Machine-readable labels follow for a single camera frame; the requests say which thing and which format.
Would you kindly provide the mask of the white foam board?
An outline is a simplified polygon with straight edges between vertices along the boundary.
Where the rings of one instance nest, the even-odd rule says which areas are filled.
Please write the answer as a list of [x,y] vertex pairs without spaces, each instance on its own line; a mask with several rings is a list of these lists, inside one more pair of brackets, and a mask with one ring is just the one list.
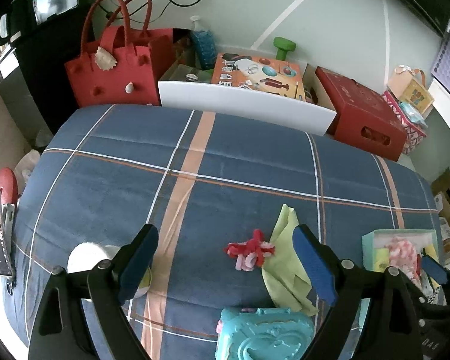
[[240,116],[323,136],[337,113],[325,99],[318,105],[250,89],[160,80],[161,105]]

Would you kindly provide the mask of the black remote control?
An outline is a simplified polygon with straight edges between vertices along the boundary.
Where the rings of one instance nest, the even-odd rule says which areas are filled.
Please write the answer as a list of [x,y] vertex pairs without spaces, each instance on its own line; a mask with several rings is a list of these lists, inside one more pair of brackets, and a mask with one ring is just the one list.
[[11,258],[11,242],[14,226],[15,205],[3,204],[0,191],[0,276],[12,281],[15,276]]

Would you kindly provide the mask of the yellow sponge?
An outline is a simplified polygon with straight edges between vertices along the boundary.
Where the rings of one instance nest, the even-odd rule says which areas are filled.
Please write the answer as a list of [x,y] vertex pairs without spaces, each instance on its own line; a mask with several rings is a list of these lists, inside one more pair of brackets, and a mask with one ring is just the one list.
[[436,262],[439,262],[438,255],[433,244],[426,245],[423,249],[422,254],[423,256],[427,255],[430,258],[434,259]]

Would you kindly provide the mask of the pink white knit cloth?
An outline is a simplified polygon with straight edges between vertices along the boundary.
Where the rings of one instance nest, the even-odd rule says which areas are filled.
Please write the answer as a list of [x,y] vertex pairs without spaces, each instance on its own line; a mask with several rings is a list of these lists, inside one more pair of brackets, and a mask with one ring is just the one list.
[[406,277],[419,289],[420,268],[416,246],[406,238],[395,237],[385,245],[388,250],[388,265],[402,271]]

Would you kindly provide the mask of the blue water bottle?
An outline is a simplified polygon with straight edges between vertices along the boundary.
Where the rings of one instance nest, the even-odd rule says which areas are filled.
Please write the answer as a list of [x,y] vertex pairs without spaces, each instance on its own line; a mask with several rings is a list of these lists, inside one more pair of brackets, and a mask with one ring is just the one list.
[[212,33],[201,24],[200,16],[191,16],[191,36],[195,44],[196,52],[203,70],[215,67],[217,51]]

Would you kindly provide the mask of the teal plastic toy case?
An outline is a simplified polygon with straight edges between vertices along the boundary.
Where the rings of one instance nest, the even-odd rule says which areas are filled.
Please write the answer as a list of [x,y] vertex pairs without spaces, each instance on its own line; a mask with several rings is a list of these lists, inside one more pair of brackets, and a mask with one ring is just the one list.
[[216,359],[301,359],[314,322],[289,308],[227,308],[216,332]]

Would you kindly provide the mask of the leopard print scrunchie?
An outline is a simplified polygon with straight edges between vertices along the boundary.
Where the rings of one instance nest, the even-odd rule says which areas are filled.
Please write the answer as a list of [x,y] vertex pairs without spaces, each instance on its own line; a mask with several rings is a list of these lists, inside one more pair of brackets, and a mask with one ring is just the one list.
[[433,279],[421,279],[422,293],[425,296],[427,303],[433,305],[439,305],[441,301],[439,297],[441,296],[441,286],[436,283]]

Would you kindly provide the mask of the green tissue pack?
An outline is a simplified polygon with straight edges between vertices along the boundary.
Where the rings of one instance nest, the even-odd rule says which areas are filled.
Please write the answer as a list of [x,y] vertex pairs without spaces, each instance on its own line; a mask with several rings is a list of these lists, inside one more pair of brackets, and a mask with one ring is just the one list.
[[377,248],[374,249],[373,256],[373,271],[374,272],[384,272],[390,264],[389,249]]

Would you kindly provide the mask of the green dumbbell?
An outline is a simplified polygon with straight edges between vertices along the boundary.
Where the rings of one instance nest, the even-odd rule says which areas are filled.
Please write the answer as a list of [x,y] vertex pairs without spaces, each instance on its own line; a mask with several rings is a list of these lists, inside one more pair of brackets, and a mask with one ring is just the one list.
[[275,58],[277,60],[285,61],[289,52],[295,51],[297,44],[284,37],[275,37],[273,45],[277,49]]

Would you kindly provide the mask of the light green cloth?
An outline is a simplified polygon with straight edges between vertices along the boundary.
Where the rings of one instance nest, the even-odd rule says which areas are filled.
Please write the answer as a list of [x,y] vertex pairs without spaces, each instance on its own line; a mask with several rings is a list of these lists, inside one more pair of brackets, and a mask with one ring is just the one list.
[[293,231],[298,225],[296,211],[283,204],[270,238],[274,254],[265,259],[262,277],[276,307],[311,317],[319,310],[308,298],[312,283],[293,247]]

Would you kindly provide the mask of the orange toy box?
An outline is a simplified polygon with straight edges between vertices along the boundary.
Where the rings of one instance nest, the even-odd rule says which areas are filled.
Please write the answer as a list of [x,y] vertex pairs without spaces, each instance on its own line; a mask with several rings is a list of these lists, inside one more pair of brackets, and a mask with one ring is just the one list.
[[221,53],[217,57],[210,82],[299,101],[305,101],[306,98],[300,67],[272,58]]

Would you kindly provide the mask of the red felt handbag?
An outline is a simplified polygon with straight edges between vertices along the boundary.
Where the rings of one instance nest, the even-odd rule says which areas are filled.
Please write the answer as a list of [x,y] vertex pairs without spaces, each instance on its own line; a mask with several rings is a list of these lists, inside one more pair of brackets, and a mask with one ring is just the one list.
[[82,27],[79,57],[65,63],[70,86],[80,107],[103,104],[160,104],[158,81],[176,61],[173,30],[149,29],[152,0],[141,30],[133,29],[127,4],[118,8],[97,41],[88,41],[95,2]]

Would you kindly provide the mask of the blue plaid bed cover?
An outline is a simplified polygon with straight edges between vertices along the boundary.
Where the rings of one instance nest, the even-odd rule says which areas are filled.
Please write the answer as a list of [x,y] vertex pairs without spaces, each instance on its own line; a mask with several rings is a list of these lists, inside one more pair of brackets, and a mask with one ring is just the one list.
[[149,223],[160,232],[152,286],[123,311],[154,359],[212,359],[224,308],[272,306],[260,270],[238,271],[225,247],[270,236],[283,206],[357,263],[372,231],[440,228],[423,177],[324,136],[212,112],[79,109],[18,203],[6,316],[28,342],[52,269],[79,244],[123,246]]

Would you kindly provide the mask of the beige small gift bag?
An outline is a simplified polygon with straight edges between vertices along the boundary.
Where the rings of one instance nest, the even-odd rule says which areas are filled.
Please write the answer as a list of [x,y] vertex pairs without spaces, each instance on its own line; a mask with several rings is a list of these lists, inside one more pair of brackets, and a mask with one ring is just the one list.
[[433,96],[426,85],[426,76],[421,69],[398,65],[387,82],[388,90],[401,102],[407,102],[424,116],[433,105]]

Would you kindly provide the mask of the red cardboard box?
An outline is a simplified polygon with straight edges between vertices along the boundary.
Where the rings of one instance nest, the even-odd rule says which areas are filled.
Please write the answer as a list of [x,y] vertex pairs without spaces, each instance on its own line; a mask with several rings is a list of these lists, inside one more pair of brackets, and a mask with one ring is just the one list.
[[337,112],[329,128],[335,140],[397,161],[407,133],[382,96],[324,67],[315,74]]

